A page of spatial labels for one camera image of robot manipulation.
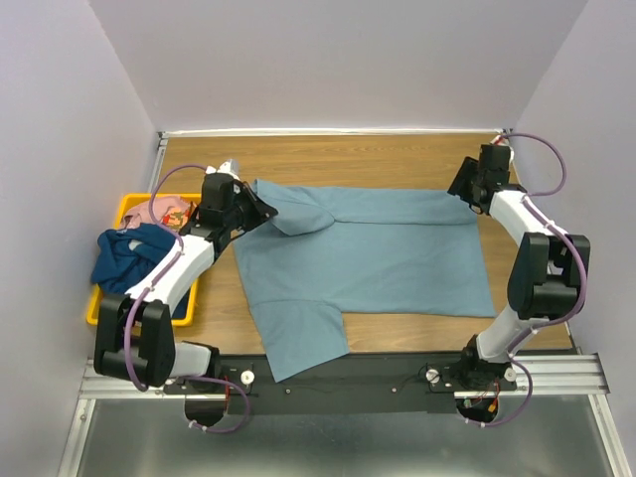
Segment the light blue t shirt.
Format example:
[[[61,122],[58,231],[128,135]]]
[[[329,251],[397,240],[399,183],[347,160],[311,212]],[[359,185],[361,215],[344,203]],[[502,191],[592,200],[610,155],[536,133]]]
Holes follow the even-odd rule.
[[[458,198],[260,179],[253,188],[277,214],[234,249],[276,381],[345,356],[347,313],[494,315],[477,217]]]

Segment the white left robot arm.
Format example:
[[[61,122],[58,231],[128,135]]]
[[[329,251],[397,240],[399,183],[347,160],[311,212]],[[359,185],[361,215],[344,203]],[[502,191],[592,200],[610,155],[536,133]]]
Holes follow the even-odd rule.
[[[221,377],[218,349],[178,343],[172,318],[183,296],[234,239],[258,228],[278,211],[239,178],[232,162],[208,167],[201,200],[173,234],[167,255],[122,294],[106,294],[98,309],[93,368],[129,381],[145,392],[170,379],[186,379],[200,393]]]

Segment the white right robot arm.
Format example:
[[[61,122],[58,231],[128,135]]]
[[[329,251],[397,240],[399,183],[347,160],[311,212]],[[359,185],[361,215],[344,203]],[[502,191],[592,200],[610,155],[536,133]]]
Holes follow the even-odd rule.
[[[507,305],[444,368],[448,387],[477,390],[505,378],[512,360],[540,330],[566,322],[584,305],[591,252],[583,235],[571,235],[510,181],[512,148],[498,137],[464,159],[448,192],[496,220],[518,247],[507,285]]]

